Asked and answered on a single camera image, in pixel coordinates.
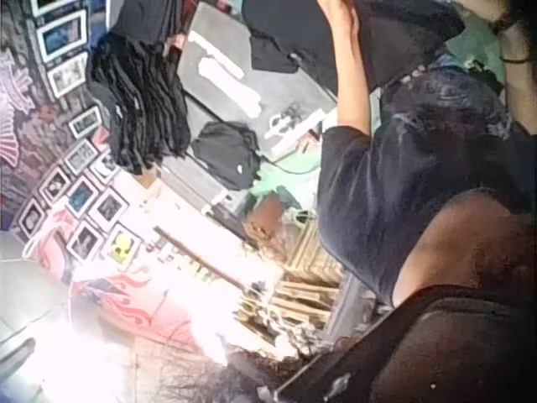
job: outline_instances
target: hair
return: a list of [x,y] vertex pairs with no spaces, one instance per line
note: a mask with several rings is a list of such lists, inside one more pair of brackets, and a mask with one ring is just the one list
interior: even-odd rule
[[478,286],[516,299],[535,298],[536,226],[533,217],[511,216],[505,230],[479,244],[474,255]]
[[239,349],[228,354],[228,365],[205,361],[190,376],[182,371],[184,363],[174,359],[169,363],[169,375],[161,377],[158,402],[174,403],[261,403],[258,388],[270,390],[282,385],[298,372],[309,359],[275,359],[260,353]]

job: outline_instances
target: black t-shirt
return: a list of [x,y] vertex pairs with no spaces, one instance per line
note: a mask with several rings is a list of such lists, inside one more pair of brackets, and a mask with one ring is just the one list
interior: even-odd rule
[[383,125],[323,134],[319,235],[326,250],[384,302],[433,217],[486,188],[534,212],[535,137],[493,92],[461,71],[432,71],[384,96]]

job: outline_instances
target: hand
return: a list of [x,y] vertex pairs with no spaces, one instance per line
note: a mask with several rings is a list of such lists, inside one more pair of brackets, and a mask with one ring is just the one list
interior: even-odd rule
[[360,23],[353,0],[317,0],[328,24],[334,29],[345,29],[358,35]]
[[455,2],[489,23],[498,21],[509,9],[509,0],[455,0]]

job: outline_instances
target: picture frame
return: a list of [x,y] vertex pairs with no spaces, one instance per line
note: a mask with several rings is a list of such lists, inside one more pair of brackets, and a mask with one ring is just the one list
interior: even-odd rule
[[83,139],[65,156],[64,162],[73,174],[79,175],[98,155],[93,144]]
[[75,1],[76,0],[30,0],[30,5],[32,7],[32,14],[34,17],[40,17],[56,10],[57,8],[74,3]]
[[44,63],[87,43],[87,11],[80,10],[37,28],[39,52]]
[[99,191],[87,177],[81,176],[70,188],[67,196],[67,208],[73,216],[80,218],[98,198]]
[[107,188],[93,203],[88,216],[104,231],[117,223],[119,218],[127,211],[128,204],[111,187]]
[[97,179],[106,185],[121,170],[121,167],[113,161],[110,149],[105,149],[90,165],[90,171]]
[[87,57],[87,52],[82,52],[47,71],[56,98],[63,97],[86,82]]
[[39,188],[39,194],[52,206],[60,199],[70,186],[69,176],[59,167],[55,167]]
[[73,232],[65,248],[76,260],[83,263],[95,257],[103,241],[103,236],[88,222],[83,221]]
[[18,226],[23,231],[28,239],[32,238],[37,233],[39,226],[43,223],[45,214],[39,202],[33,198],[24,207],[20,217],[18,218]]
[[128,231],[123,225],[116,224],[102,247],[102,255],[123,269],[133,261],[142,240]]
[[73,137],[81,139],[102,125],[101,109],[97,105],[90,107],[68,124]]

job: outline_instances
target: black bag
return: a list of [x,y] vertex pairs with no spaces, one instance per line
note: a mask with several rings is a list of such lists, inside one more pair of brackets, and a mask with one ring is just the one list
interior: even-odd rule
[[259,179],[258,138],[241,123],[207,123],[192,142],[194,156],[230,191],[252,187]]

